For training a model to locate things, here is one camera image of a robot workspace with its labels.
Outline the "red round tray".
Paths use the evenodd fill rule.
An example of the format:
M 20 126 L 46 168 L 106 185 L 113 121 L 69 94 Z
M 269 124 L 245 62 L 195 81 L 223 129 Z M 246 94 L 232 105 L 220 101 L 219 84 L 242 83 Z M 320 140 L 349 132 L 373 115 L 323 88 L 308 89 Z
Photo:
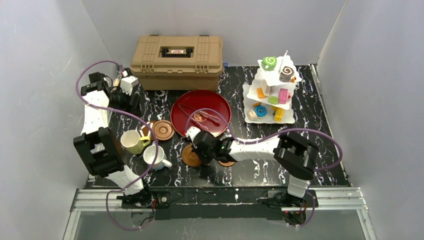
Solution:
M 197 127 L 201 130 L 208 131 L 214 137 L 221 135 L 226 130 L 227 124 L 231 120 L 231 108 L 224 97 L 210 90 L 189 91 L 177 98 L 170 113 L 170 121 L 173 128 L 183 137 L 186 133 L 186 122 L 188 121 L 188 117 L 179 109 L 178 104 L 188 105 L 196 110 L 208 108 L 208 110 L 203 111 L 218 117 L 220 119 L 220 126 L 215 126 L 210 121 L 206 120 L 201 122 L 206 128 L 200 127 L 195 124 L 194 121 L 189 120 L 189 127 Z

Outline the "yellow green mug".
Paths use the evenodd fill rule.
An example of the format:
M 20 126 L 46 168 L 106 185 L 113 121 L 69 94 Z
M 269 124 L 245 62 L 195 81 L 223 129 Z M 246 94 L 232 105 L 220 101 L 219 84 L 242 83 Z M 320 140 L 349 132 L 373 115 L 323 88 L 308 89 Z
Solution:
M 151 138 L 141 136 L 137 130 L 128 130 L 121 136 L 120 143 L 129 153 L 138 155 L 151 143 Z

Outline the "wooden coaster stack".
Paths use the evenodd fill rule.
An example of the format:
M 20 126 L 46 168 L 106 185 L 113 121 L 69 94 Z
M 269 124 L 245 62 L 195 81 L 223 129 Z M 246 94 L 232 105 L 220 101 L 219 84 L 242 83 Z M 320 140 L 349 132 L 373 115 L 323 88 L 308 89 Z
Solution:
M 168 120 L 148 121 L 147 124 L 153 130 L 158 141 L 166 141 L 173 137 L 175 130 Z M 141 137 L 149 137 L 151 141 L 154 140 L 153 134 L 146 126 L 142 126 L 138 130 Z

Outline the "pink handled metal tongs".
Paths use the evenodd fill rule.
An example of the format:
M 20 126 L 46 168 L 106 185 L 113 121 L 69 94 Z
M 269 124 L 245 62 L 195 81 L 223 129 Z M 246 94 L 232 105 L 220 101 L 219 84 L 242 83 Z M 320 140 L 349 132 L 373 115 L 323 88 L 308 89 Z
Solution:
M 196 111 L 195 108 L 181 103 L 179 103 L 177 106 L 190 120 L 194 121 L 194 123 L 197 124 L 199 127 L 206 129 L 207 127 L 201 124 L 205 121 L 209 121 L 217 127 L 221 125 L 221 120 L 217 116 L 211 115 L 206 111 L 201 110 L 199 112 L 196 112 L 192 117 L 190 117 L 190 115 Z

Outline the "tan plastic toolbox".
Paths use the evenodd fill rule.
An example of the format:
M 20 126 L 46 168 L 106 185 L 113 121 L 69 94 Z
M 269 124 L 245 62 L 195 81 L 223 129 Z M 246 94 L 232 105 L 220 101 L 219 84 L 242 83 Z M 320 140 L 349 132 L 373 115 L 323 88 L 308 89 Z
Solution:
M 210 35 L 141 36 L 129 68 L 146 91 L 216 92 L 224 68 L 223 43 Z

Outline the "white grey mug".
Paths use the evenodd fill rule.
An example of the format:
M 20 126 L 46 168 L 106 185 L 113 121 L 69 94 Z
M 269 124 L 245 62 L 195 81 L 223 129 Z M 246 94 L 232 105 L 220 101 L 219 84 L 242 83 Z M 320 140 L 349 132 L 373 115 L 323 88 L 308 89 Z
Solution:
M 153 170 L 161 170 L 163 168 L 171 168 L 173 164 L 167 160 L 164 149 L 161 146 L 151 145 L 148 146 L 143 154 L 144 162 L 152 167 Z

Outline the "white round toy mochi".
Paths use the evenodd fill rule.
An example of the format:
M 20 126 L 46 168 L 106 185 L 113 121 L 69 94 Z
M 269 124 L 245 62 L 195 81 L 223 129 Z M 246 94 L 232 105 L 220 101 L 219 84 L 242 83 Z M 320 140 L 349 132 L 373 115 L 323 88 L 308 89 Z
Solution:
M 247 117 L 251 120 L 251 121 L 256 121 L 259 117 L 256 114 L 256 112 L 252 109 L 247 113 Z

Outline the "blue toy donut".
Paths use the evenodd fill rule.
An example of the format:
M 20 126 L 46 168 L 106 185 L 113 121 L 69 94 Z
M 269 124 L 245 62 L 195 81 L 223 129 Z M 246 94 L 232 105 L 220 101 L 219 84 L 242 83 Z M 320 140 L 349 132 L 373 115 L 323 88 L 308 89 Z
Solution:
M 255 112 L 255 114 L 256 114 L 256 116 L 258 118 L 264 118 L 267 115 L 267 113 L 268 113 L 267 108 L 265 106 L 263 106 L 263 105 L 257 105 L 257 106 L 255 106 L 253 108 L 253 111 Z

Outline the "orange toy cake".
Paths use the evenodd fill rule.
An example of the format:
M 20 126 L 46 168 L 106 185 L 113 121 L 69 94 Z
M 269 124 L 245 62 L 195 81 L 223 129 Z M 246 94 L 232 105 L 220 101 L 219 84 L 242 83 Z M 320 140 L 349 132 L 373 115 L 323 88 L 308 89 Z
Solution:
M 258 87 L 257 89 L 256 89 L 256 94 L 257 94 L 257 97 L 259 98 L 259 99 L 263 99 L 263 98 L 266 98 L 267 96 L 264 94 L 264 92 L 263 92 L 263 90 L 262 90 L 262 88 L 261 87 Z

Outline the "white tiered cake stand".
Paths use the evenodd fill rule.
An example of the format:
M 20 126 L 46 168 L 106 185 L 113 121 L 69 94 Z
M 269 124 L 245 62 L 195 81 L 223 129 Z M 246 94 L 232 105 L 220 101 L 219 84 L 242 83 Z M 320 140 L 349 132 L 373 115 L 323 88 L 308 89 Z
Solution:
M 243 85 L 244 120 L 248 124 L 295 123 L 292 101 L 302 78 L 291 59 L 266 56 L 257 61 L 259 68 L 251 84 Z

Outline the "yellow toy cake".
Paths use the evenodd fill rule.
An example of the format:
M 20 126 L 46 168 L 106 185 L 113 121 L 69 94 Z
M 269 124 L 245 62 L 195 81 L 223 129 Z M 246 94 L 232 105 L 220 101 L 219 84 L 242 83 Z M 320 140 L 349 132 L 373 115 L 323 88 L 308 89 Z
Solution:
M 280 123 L 283 120 L 285 110 L 283 108 L 274 107 L 273 108 L 273 120 Z

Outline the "green toy macaron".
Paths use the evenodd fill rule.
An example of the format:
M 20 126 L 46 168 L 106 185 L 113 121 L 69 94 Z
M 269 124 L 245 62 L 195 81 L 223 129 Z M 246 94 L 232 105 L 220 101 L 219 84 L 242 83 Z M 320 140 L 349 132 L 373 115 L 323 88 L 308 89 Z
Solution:
M 279 98 L 276 96 L 269 96 L 267 100 L 272 105 L 276 105 L 279 103 Z

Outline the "white toy cake slice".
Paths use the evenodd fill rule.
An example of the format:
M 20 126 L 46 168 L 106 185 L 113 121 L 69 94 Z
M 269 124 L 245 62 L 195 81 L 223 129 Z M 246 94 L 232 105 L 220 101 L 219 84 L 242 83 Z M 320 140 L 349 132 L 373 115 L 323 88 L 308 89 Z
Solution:
M 261 83 L 261 88 L 262 88 L 263 93 L 268 97 L 271 93 L 272 86 L 269 86 L 267 84 L 267 81 L 263 80 L 262 83 Z

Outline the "pink toy cake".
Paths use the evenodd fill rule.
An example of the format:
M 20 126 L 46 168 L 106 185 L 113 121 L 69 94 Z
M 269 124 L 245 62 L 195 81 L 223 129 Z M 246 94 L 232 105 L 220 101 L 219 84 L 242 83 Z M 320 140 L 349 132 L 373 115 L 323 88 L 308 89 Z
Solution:
M 286 104 L 289 99 L 289 90 L 287 88 L 281 88 L 278 93 L 278 103 Z

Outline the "green swirl roll cake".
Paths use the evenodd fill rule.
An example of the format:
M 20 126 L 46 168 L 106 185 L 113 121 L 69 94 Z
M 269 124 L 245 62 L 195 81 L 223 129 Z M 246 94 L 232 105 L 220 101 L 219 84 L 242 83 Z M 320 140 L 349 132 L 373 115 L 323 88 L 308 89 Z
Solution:
M 265 71 L 273 71 L 277 65 L 277 57 L 276 56 L 266 56 L 262 59 L 260 66 Z

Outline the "brown swirl roll cake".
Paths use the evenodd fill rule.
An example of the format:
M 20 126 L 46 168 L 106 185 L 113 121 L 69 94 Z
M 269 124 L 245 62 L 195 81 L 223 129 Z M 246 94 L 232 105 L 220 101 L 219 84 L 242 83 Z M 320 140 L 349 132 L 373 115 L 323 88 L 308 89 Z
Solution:
M 290 66 L 284 66 L 280 70 L 279 80 L 283 83 L 293 83 L 295 80 L 295 70 Z

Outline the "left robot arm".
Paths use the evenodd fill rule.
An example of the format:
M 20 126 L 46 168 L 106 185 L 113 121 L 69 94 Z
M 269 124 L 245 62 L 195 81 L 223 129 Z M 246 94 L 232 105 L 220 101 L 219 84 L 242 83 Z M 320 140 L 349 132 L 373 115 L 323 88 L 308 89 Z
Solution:
M 91 73 L 90 83 L 80 89 L 88 103 L 84 106 L 83 129 L 73 139 L 73 145 L 91 175 L 113 181 L 123 188 L 122 199 L 140 201 L 149 196 L 148 189 L 126 164 L 125 150 L 109 128 L 111 112 L 107 110 L 108 107 L 132 110 L 136 106 L 138 78 L 128 68 L 122 73 L 122 79 L 111 86 L 105 78 L 103 73 Z

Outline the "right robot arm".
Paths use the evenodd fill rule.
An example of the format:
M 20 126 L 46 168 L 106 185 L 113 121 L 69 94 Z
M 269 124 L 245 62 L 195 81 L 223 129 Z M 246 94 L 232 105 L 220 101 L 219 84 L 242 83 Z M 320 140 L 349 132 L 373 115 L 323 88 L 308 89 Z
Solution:
M 298 199 L 305 196 L 314 177 L 319 149 L 300 134 L 289 132 L 266 140 L 237 141 L 232 137 L 222 140 L 211 133 L 193 128 L 185 134 L 193 144 L 193 151 L 202 163 L 212 160 L 235 163 L 245 160 L 278 162 L 288 173 L 287 194 Z

